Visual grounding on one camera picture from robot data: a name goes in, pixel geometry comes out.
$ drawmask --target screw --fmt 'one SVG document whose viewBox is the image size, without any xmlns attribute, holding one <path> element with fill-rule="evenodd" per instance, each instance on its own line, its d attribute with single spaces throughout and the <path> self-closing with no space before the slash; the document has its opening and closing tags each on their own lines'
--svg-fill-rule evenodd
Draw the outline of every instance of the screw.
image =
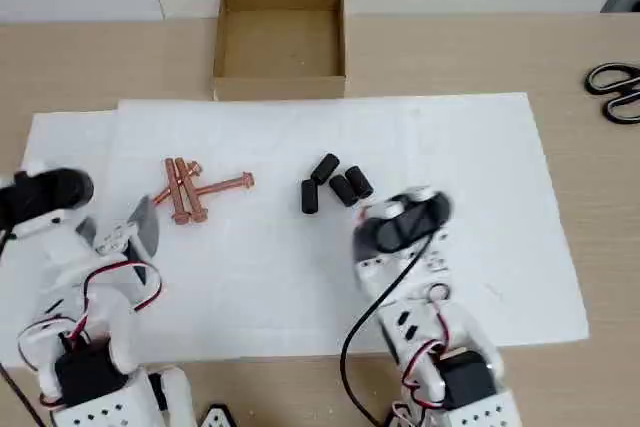
<svg viewBox="0 0 640 427">
<path fill-rule="evenodd" d="M 213 194 L 215 192 L 222 192 L 223 190 L 235 189 L 237 187 L 244 187 L 250 189 L 255 185 L 253 180 L 253 174 L 251 172 L 243 172 L 242 176 L 235 179 L 225 180 L 218 182 L 217 184 L 206 185 L 196 189 L 198 195 Z"/>
<path fill-rule="evenodd" d="M 208 210 L 202 207 L 202 204 L 200 203 L 198 193 L 196 192 L 196 188 L 193 186 L 193 182 L 191 182 L 191 177 L 189 177 L 187 165 L 184 163 L 184 159 L 182 157 L 178 157 L 176 159 L 176 167 L 178 168 L 180 177 L 182 177 L 184 190 L 187 192 L 187 197 L 189 198 L 189 203 L 191 204 L 191 208 L 193 210 L 193 212 L 191 213 L 191 218 L 194 220 L 194 222 L 204 222 L 205 220 L 207 220 Z"/>
<path fill-rule="evenodd" d="M 189 168 L 188 169 L 189 177 L 193 177 L 193 176 L 198 177 L 202 173 L 202 166 L 197 162 L 189 162 L 187 164 L 187 167 Z M 178 186 L 181 186 L 182 177 L 179 177 L 177 180 L 178 180 Z M 160 192 L 158 195 L 156 195 L 153 198 L 153 205 L 155 206 L 160 205 L 170 195 L 171 195 L 171 189 L 170 187 L 167 187 L 166 189 L 164 189 L 162 192 Z"/>
<path fill-rule="evenodd" d="M 173 200 L 173 220 L 178 225 L 184 225 L 189 222 L 189 212 L 184 208 L 184 202 L 182 201 L 182 194 L 180 193 L 180 186 L 178 185 L 178 178 L 176 176 L 176 168 L 173 164 L 173 159 L 164 159 L 164 167 L 167 171 L 167 179 L 169 179 L 169 191 L 171 193 L 171 199 Z"/>
</svg>

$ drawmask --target black wire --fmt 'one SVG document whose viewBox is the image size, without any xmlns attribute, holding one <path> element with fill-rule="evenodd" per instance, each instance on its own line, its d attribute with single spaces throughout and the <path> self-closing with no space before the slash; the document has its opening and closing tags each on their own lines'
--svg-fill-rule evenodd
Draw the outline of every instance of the black wire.
<svg viewBox="0 0 640 427">
<path fill-rule="evenodd" d="M 4 236 L 2 237 L 2 240 L 0 240 L 0 259 L 2 258 L 2 253 L 4 252 L 4 248 L 7 246 L 7 242 L 9 242 L 9 240 L 11 240 L 12 238 L 13 238 L 13 227 L 7 229 L 4 233 Z M 27 396 L 24 394 L 24 392 L 18 386 L 18 384 L 16 384 L 15 380 L 13 380 L 11 375 L 9 375 L 9 372 L 7 372 L 7 369 L 4 368 L 4 365 L 2 365 L 2 363 L 0 363 L 0 375 L 2 375 L 2 378 L 4 379 L 4 381 L 11 388 L 11 390 L 13 390 L 13 393 L 16 394 L 16 397 L 20 399 L 20 402 L 22 402 L 22 405 L 24 405 L 24 408 L 27 409 L 27 412 L 29 412 L 29 414 L 33 418 L 33 421 L 36 423 L 36 425 L 38 427 L 47 427 L 47 424 L 44 423 L 44 421 L 42 420 L 42 417 L 40 417 L 38 412 L 36 412 L 36 409 L 33 408 L 33 405 L 31 404 L 31 402 L 29 402 L 29 399 L 27 399 Z"/>
<path fill-rule="evenodd" d="M 358 331 L 362 328 L 364 323 L 369 319 L 369 317 L 371 317 L 371 315 L 373 315 L 373 313 L 376 310 L 378 310 L 378 307 L 380 307 L 380 304 L 382 304 L 382 302 L 384 302 L 385 299 L 389 297 L 389 294 L 393 292 L 393 290 L 400 284 L 400 282 L 404 280 L 404 278 L 409 274 L 409 272 L 411 272 L 411 269 L 413 269 L 415 265 L 418 263 L 418 261 L 422 258 L 424 253 L 429 248 L 429 245 L 431 245 L 431 241 L 435 237 L 436 232 L 433 232 L 431 234 L 431 236 L 427 239 L 427 241 L 422 246 L 422 248 L 415 255 L 413 260 L 409 263 L 409 265 L 407 265 L 407 267 L 405 267 L 405 269 L 402 272 L 400 272 L 400 275 L 396 277 L 396 280 L 391 282 L 389 287 L 387 287 L 387 289 L 382 294 L 380 294 L 380 296 L 373 302 L 373 304 L 371 304 L 371 306 L 365 311 L 365 313 L 360 316 L 360 318 L 356 321 L 356 323 L 353 325 L 353 327 L 347 334 L 347 337 L 345 338 L 344 343 L 342 344 L 342 351 L 340 352 L 340 378 L 342 379 L 342 386 L 344 387 L 344 390 L 347 392 L 349 399 L 351 399 L 351 402 L 353 402 L 353 405 L 355 405 L 358 408 L 358 410 L 362 413 L 362 415 L 364 415 L 367 418 L 367 420 L 371 422 L 371 424 L 375 425 L 376 427 L 384 427 L 384 423 L 376 419 L 373 416 L 373 414 L 369 412 L 364 405 L 362 405 L 362 403 L 358 400 L 355 393 L 353 392 L 353 389 L 351 389 L 351 385 L 349 384 L 349 378 L 347 376 L 347 354 L 349 352 L 349 345 L 351 344 L 351 341 L 353 340 L 355 335 L 358 333 Z"/>
<path fill-rule="evenodd" d="M 31 417 L 33 418 L 33 421 L 36 423 L 36 425 L 38 427 L 47 427 L 47 424 L 43 422 L 40 415 L 38 415 L 38 413 L 36 412 L 36 409 L 33 408 L 33 405 L 31 405 L 31 402 L 29 402 L 29 399 L 27 399 L 27 396 L 24 395 L 24 392 L 22 392 L 22 389 L 18 387 L 18 384 L 15 383 L 15 381 L 9 375 L 9 372 L 7 372 L 7 369 L 5 369 L 4 365 L 2 365 L 1 363 L 0 363 L 0 375 L 2 375 L 2 378 L 4 379 L 4 381 L 9 385 L 9 387 L 11 387 L 11 390 L 13 390 L 13 393 L 16 394 L 16 397 L 20 399 L 20 402 L 22 402 L 22 405 L 24 405 L 24 408 L 27 409 L 27 412 L 31 414 Z"/>
<path fill-rule="evenodd" d="M 4 252 L 4 248 L 7 246 L 9 240 L 13 238 L 13 227 L 9 227 L 2 236 L 2 240 L 0 240 L 0 259 L 2 258 L 2 253 Z"/>
</svg>

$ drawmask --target black cylinder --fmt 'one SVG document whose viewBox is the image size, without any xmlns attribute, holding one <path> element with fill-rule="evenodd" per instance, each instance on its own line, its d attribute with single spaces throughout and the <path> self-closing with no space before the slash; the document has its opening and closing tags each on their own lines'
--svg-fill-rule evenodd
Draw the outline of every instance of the black cylinder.
<svg viewBox="0 0 640 427">
<path fill-rule="evenodd" d="M 335 155 L 325 155 L 324 159 L 322 159 L 318 166 L 313 169 L 313 172 L 311 172 L 311 178 L 315 180 L 316 184 L 318 185 L 324 184 L 327 179 L 331 177 L 331 174 L 333 174 L 333 171 L 336 170 L 336 167 L 338 167 L 339 163 L 340 159 L 338 159 Z"/>
<path fill-rule="evenodd" d="M 329 187 L 335 192 L 345 207 L 351 207 L 358 201 L 358 196 L 344 175 L 336 175 L 329 181 Z"/>
<path fill-rule="evenodd" d="M 366 199 L 373 194 L 373 187 L 371 187 L 371 184 L 357 165 L 347 169 L 344 176 L 347 178 L 351 187 L 353 187 L 353 191 L 359 198 Z"/>
<path fill-rule="evenodd" d="M 302 212 L 315 214 L 318 211 L 318 184 L 313 180 L 303 180 L 300 184 Z"/>
</svg>

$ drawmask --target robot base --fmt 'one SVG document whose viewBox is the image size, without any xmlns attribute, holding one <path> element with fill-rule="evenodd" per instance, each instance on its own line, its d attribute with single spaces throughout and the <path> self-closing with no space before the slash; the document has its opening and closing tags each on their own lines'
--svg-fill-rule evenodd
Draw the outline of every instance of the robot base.
<svg viewBox="0 0 640 427">
<path fill-rule="evenodd" d="M 213 404 L 209 408 L 206 417 L 200 424 L 201 427 L 236 427 L 229 408 L 225 404 Z"/>
<path fill-rule="evenodd" d="M 111 394 L 54 412 L 56 427 L 164 427 L 147 373 L 138 369 Z"/>
<path fill-rule="evenodd" d="M 414 425 L 408 408 L 398 409 L 403 419 L 389 413 L 385 427 Z M 451 411 L 431 411 L 427 419 L 415 427 L 522 427 L 513 394 L 506 390 Z"/>
</svg>

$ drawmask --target scissors handle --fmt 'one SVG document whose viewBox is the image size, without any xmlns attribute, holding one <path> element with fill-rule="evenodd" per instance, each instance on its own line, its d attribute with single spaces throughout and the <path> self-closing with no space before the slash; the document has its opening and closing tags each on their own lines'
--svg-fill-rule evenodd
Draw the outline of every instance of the scissors handle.
<svg viewBox="0 0 640 427">
<path fill-rule="evenodd" d="M 621 72 L 626 74 L 627 78 L 609 84 L 598 84 L 596 79 L 604 72 Z M 592 95 L 603 95 L 613 92 L 625 93 L 624 91 L 632 90 L 635 85 L 640 85 L 640 68 L 621 62 L 610 62 L 599 65 L 592 69 L 584 79 L 584 88 Z"/>
<path fill-rule="evenodd" d="M 640 90 L 629 90 L 626 95 L 621 95 L 615 99 L 611 99 L 602 106 L 602 115 L 607 120 L 615 124 L 640 124 L 640 114 L 638 115 L 620 115 L 616 113 L 616 109 L 623 105 L 640 101 Z"/>
</svg>

